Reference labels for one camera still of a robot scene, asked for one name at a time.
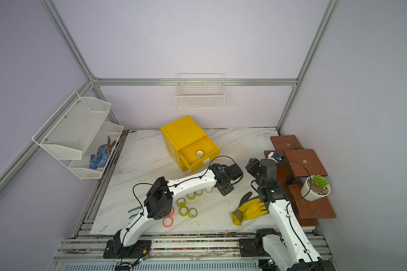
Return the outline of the clear tape roll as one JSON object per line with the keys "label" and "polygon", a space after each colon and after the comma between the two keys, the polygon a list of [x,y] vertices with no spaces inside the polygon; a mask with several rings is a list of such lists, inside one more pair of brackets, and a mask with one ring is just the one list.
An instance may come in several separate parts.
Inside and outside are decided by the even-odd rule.
{"label": "clear tape roll", "polygon": [[207,194],[211,194],[212,192],[213,192],[213,188],[212,188],[212,187],[205,189],[205,193],[207,193]]}
{"label": "clear tape roll", "polygon": [[198,159],[200,159],[200,158],[202,158],[203,157],[203,151],[202,150],[198,150],[197,152],[196,152],[196,157],[198,158]]}

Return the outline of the brown wooden stepped shelf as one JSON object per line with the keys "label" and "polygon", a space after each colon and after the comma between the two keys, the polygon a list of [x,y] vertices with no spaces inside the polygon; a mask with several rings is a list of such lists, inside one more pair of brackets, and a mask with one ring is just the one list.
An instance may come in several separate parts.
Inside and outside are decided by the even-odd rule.
{"label": "brown wooden stepped shelf", "polygon": [[319,219],[336,218],[336,213],[326,197],[313,202],[301,198],[301,188],[307,177],[328,176],[316,152],[304,148],[295,135],[271,136],[270,140],[274,151],[284,156],[278,165],[278,185],[293,201],[292,208],[300,225],[316,227],[319,225]]}

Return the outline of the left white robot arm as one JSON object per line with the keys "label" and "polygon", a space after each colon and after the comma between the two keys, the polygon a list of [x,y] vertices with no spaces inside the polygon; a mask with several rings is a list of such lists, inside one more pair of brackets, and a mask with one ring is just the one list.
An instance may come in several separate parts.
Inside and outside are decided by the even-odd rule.
{"label": "left white robot arm", "polygon": [[147,192],[145,201],[138,201],[136,208],[139,213],[132,216],[126,227],[117,231],[113,237],[114,251],[118,254],[126,247],[136,244],[144,231],[150,228],[153,221],[167,217],[178,199],[198,190],[217,188],[222,196],[226,196],[234,189],[244,174],[240,166],[212,164],[206,170],[189,177],[166,180],[164,177],[156,179]]}

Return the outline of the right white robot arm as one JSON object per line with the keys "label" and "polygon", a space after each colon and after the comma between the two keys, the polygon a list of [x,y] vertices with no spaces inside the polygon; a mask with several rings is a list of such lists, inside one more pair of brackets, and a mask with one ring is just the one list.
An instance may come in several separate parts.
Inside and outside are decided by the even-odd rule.
{"label": "right white robot arm", "polygon": [[258,233],[258,243],[271,257],[279,271],[334,271],[330,260],[322,259],[304,233],[292,203],[278,185],[275,159],[249,159],[246,170],[254,177],[259,199],[275,220],[280,235],[265,229]]}

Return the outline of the white mesh two-tier shelf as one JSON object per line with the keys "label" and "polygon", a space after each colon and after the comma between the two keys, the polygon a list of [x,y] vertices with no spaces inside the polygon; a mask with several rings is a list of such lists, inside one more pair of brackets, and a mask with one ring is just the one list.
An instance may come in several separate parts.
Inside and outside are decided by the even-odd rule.
{"label": "white mesh two-tier shelf", "polygon": [[32,141],[69,169],[79,179],[100,179],[106,166],[89,169],[90,156],[107,145],[109,158],[123,132],[121,125],[109,122],[111,104],[74,92],[37,131]]}

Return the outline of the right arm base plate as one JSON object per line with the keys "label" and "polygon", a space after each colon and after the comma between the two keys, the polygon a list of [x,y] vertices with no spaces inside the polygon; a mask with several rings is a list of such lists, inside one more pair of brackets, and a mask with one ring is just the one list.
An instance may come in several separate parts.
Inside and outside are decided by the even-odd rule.
{"label": "right arm base plate", "polygon": [[269,254],[263,248],[262,238],[267,235],[278,235],[272,228],[258,229],[253,238],[246,238],[239,240],[240,255],[242,257],[255,257],[265,256],[269,257]]}

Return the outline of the yellow black rubber glove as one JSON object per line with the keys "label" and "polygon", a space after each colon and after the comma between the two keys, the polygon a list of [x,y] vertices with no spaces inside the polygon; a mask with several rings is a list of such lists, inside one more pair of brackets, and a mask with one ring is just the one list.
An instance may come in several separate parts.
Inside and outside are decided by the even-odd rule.
{"label": "yellow black rubber glove", "polygon": [[252,192],[247,192],[240,200],[238,209],[231,213],[234,225],[241,226],[243,221],[253,220],[269,213],[259,197],[251,198]]}

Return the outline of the potted succulent white pot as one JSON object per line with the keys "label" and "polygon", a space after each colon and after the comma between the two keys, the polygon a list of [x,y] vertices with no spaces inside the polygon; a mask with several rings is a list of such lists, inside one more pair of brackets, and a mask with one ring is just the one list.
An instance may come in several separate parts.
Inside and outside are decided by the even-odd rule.
{"label": "potted succulent white pot", "polygon": [[309,176],[301,188],[303,199],[314,202],[327,197],[331,193],[329,182],[321,175]]}

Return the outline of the yellow drawer cabinet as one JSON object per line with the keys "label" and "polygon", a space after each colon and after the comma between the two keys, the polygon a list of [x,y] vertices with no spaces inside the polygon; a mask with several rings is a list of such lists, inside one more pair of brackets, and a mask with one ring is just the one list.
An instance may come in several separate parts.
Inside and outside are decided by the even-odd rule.
{"label": "yellow drawer cabinet", "polygon": [[[220,154],[220,148],[190,116],[163,126],[161,132],[167,151],[183,172],[194,172]],[[198,150],[204,152],[200,159],[196,157]]]}

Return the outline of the aluminium frame rail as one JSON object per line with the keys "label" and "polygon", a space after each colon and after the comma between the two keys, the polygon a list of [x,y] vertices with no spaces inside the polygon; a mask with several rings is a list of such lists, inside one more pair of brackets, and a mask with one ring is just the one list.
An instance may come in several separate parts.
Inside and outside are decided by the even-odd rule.
{"label": "aluminium frame rail", "polygon": [[204,98],[210,99],[210,97],[212,97],[212,94],[209,92],[210,88],[222,89],[226,86],[291,86],[293,91],[287,100],[287,105],[285,106],[277,125],[277,128],[280,129],[293,104],[295,95],[300,88],[300,77],[295,79],[227,79],[217,77],[214,73],[181,73],[176,79],[96,78],[90,73],[89,67],[81,56],[81,52],[67,29],[55,3],[53,1],[41,1],[41,4],[69,49],[70,54],[81,69],[86,81],[77,91],[73,92],[70,97],[65,100],[65,102],[41,127],[40,131],[36,133],[35,139],[31,140],[22,152],[2,172],[0,175],[0,197],[6,192],[12,182],[18,178],[20,173],[25,170],[26,166],[29,165],[31,160],[36,156],[38,150],[42,148],[42,146],[37,143],[37,140],[43,138],[44,134],[48,134],[49,131],[54,129],[62,119],[66,118],[68,111],[73,109],[74,105],[79,103],[89,91],[94,93],[93,97],[95,99],[106,103],[106,98],[101,91],[101,87],[103,86],[175,86],[177,88],[175,97],[181,100],[187,98],[196,99],[198,98],[199,91],[202,92]]}

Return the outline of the yellow tape roll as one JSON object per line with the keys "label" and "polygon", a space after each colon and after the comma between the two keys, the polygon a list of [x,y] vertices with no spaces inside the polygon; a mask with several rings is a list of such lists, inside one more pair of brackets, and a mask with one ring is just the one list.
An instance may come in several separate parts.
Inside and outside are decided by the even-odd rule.
{"label": "yellow tape roll", "polygon": [[195,218],[197,216],[197,210],[195,208],[190,208],[188,210],[188,216],[190,218]]}
{"label": "yellow tape roll", "polygon": [[188,198],[190,201],[192,201],[192,200],[194,200],[194,199],[196,198],[196,194],[195,194],[195,193],[189,193],[189,194],[187,194],[187,198]]}
{"label": "yellow tape roll", "polygon": [[182,207],[185,207],[185,206],[186,206],[187,201],[185,200],[185,198],[179,198],[179,199],[176,201],[176,204],[177,204],[177,206],[178,206],[179,208],[182,208]]}
{"label": "yellow tape roll", "polygon": [[194,192],[194,193],[195,193],[196,196],[202,196],[204,192],[203,192],[202,189],[200,189],[200,190],[197,190],[197,191]]}
{"label": "yellow tape roll", "polygon": [[179,209],[179,214],[181,217],[186,217],[189,214],[189,209],[186,206],[183,206]]}

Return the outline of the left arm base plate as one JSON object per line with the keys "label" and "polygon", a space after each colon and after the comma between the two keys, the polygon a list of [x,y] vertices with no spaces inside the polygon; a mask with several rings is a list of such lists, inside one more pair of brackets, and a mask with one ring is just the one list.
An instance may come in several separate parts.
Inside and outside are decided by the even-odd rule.
{"label": "left arm base plate", "polygon": [[134,245],[125,247],[122,243],[121,230],[119,230],[113,239],[107,242],[104,250],[104,259],[141,259],[149,254],[151,249],[150,240],[138,240]]}

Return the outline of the blue item in shelf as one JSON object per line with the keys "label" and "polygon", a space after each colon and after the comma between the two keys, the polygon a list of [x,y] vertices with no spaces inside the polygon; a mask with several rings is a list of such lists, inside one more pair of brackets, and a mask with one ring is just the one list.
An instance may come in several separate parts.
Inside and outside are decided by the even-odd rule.
{"label": "blue item in shelf", "polygon": [[89,169],[104,168],[107,165],[109,156],[107,145],[100,146],[97,153],[90,156]]}

